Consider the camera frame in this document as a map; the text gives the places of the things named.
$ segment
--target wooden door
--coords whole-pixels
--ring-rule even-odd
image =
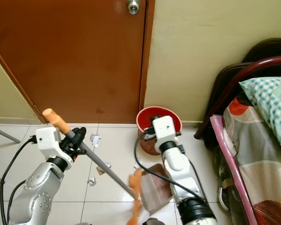
[[[38,110],[67,122],[132,123],[145,0],[0,0],[0,59]]]

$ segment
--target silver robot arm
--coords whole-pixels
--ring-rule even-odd
[[[10,225],[45,225],[63,172],[53,163],[42,163],[24,183],[10,208]]]
[[[45,225],[63,172],[73,165],[72,158],[59,147],[59,130],[46,127],[37,130],[36,135],[47,162],[41,163],[25,181],[23,191],[11,206],[9,225]]]
[[[182,153],[170,116],[152,121],[156,135],[156,151],[162,154],[168,177],[205,199],[195,169]],[[183,225],[217,225],[215,216],[207,202],[198,201],[194,195],[171,184],[172,194],[178,207]]]

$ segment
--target door knob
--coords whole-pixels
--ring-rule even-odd
[[[130,14],[135,15],[140,10],[140,0],[127,0],[127,8]]]

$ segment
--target wall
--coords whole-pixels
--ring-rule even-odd
[[[40,124],[37,116],[0,65],[0,123]]]
[[[215,77],[281,38],[281,0],[156,0],[145,107],[203,120]]]

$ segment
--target baseboard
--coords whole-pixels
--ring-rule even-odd
[[[15,118],[15,117],[0,117],[0,124],[42,124],[39,119],[31,118]]]
[[[187,120],[183,120],[181,122],[183,128],[199,128],[199,126],[202,123],[202,121],[187,121]]]

